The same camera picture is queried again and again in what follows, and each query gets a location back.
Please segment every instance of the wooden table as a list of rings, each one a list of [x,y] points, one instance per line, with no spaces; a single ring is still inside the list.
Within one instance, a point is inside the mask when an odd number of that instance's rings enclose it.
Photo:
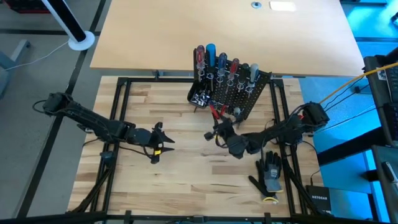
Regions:
[[[355,77],[364,67],[339,0],[113,0],[91,68],[192,71],[193,49],[258,63],[276,75]]]
[[[105,117],[109,117],[111,111],[117,79],[101,79],[93,110]],[[198,109],[193,113],[194,107],[187,101],[191,85],[132,83],[125,120],[146,129],[151,129],[158,121],[163,122],[167,136],[176,142],[167,143],[167,146],[174,147],[175,151],[165,152],[160,162],[152,165],[148,158],[120,149],[108,213],[124,214],[125,210],[132,210],[133,215],[261,217],[264,212],[270,212],[272,217],[289,217],[285,193],[277,194],[280,201],[277,205],[262,202],[260,192],[248,180],[248,175],[257,177],[255,161],[259,159],[259,154],[245,153],[239,160],[229,155],[227,149],[216,147],[214,141],[204,139],[203,135],[212,130],[213,119],[208,110]],[[291,111],[303,103],[297,79],[286,80],[285,90]],[[273,117],[267,85],[237,133],[260,131]],[[86,140],[94,138],[89,134]],[[122,146],[142,151],[127,144]],[[102,148],[103,143],[99,141],[83,148],[69,210],[75,208],[94,186]],[[266,150],[271,149],[279,152],[278,146],[267,144]],[[317,155],[307,144],[300,144],[297,154],[303,184],[307,185],[310,175],[319,169]],[[280,182],[285,188],[283,174]],[[314,183],[322,185],[320,174],[314,175]],[[294,186],[292,188],[295,208],[299,212],[297,191]],[[99,197],[99,209],[103,194],[104,190]]]

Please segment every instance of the black pegboard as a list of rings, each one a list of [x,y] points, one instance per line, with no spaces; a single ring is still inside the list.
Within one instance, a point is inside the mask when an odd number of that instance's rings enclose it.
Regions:
[[[195,82],[199,82],[197,86],[210,86],[211,80],[206,77],[208,73],[207,62],[205,59],[205,74],[200,77],[197,69],[197,60],[196,60],[197,50],[193,51],[193,71],[194,71],[194,79]],[[232,64],[232,61],[227,60],[226,63],[226,71],[225,76],[223,77],[223,81],[221,85],[217,82],[217,74],[214,72],[213,77],[213,91],[210,93],[210,100],[215,104],[215,108],[219,111],[223,105],[226,105],[228,109],[226,113],[233,115],[233,110],[235,107],[239,107],[241,109],[241,116],[243,119],[247,119],[253,106],[256,104],[257,99],[260,97],[262,90],[269,83],[271,79],[271,73],[259,71],[259,76],[256,81],[256,86],[253,88],[253,91],[249,94],[246,91],[246,87],[248,86],[248,81],[250,80],[250,74],[244,77],[241,74],[242,64],[239,64],[238,71],[235,74],[235,79],[233,80],[233,85],[228,87],[227,90],[227,80],[229,75],[229,69]],[[218,57],[216,57],[216,68],[218,69]],[[238,90],[237,84],[238,80],[244,82],[244,88],[242,90]]]

